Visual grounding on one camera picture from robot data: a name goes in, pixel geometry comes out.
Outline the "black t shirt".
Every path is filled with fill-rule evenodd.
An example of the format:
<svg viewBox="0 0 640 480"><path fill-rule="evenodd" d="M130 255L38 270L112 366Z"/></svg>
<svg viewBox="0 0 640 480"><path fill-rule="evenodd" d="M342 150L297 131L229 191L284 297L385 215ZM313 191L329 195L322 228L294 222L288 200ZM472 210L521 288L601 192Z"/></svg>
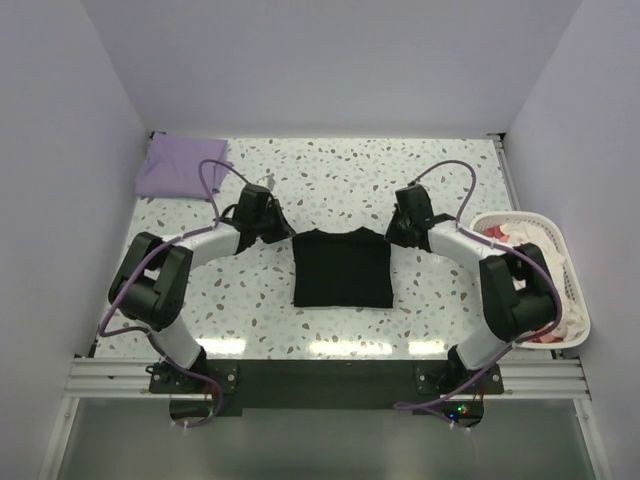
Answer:
<svg viewBox="0 0 640 480"><path fill-rule="evenodd" d="M368 228L346 233L318 229L292 239L293 305L299 308L390 309L391 245Z"/></svg>

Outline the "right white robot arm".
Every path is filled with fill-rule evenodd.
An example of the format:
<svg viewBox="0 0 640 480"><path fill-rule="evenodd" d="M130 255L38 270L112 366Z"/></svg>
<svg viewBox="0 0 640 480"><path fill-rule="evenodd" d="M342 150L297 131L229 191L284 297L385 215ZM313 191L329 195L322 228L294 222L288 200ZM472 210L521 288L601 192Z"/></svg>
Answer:
<svg viewBox="0 0 640 480"><path fill-rule="evenodd" d="M449 349L437 380L443 393L469 392L515 344L559 322L559 292L537 245L510 247L463 228L451 215L435 214L426 189L416 183L395 196L386 240L456 261L477 277L483 320Z"/></svg>

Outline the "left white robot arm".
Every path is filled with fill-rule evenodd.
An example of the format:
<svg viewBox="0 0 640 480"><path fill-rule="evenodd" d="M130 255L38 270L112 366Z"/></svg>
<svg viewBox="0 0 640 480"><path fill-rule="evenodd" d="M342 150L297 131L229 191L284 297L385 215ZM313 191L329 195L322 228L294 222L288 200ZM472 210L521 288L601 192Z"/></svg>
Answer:
<svg viewBox="0 0 640 480"><path fill-rule="evenodd" d="M181 317L191 272L237 256L258 240L272 244L295 235L266 187L245 185L231 212L229 218L220 216L210 226L167 239L137 234L112 281L110 308L99 326L103 338L143 333L185 392L200 390L207 380L204 348Z"/></svg>

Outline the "folded purple t shirt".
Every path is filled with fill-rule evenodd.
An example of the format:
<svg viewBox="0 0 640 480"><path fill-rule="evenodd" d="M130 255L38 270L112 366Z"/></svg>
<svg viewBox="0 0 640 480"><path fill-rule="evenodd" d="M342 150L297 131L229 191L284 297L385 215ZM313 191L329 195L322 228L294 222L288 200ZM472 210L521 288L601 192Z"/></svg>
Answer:
<svg viewBox="0 0 640 480"><path fill-rule="evenodd" d="M203 160L216 160L233 167L227 150L228 142L222 139L154 132L135 181L135 194L147 198L207 199L199 165Z"/></svg>

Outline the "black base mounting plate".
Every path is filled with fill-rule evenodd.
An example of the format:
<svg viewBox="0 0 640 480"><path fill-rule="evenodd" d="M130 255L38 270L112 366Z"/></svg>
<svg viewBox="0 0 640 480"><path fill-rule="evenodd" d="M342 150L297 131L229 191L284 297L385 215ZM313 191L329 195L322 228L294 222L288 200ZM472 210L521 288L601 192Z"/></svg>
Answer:
<svg viewBox="0 0 640 480"><path fill-rule="evenodd" d="M387 410L424 403L454 389L444 360L207 360L210 383L166 362L146 367L149 392L169 395L174 420L210 411L238 417L248 409Z"/></svg>

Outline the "pink garment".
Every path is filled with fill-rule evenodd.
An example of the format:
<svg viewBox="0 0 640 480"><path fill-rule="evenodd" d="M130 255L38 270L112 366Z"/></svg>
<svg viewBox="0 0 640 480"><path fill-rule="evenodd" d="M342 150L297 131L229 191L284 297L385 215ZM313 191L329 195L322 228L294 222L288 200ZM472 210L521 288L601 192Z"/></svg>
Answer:
<svg viewBox="0 0 640 480"><path fill-rule="evenodd" d="M554 330L544 333L542 329L532 332L527 336L526 343L551 344L561 342L566 336L565 327L557 327Z"/></svg>

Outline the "aluminium frame rail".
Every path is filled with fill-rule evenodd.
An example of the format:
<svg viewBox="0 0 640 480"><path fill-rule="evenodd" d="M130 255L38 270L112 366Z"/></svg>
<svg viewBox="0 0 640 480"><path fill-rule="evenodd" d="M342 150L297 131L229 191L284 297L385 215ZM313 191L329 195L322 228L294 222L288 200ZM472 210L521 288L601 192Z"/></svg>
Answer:
<svg viewBox="0 0 640 480"><path fill-rule="evenodd" d="M149 398L150 358L80 358L72 362L65 398ZM500 400L587 400L589 387L578 360L503 360Z"/></svg>

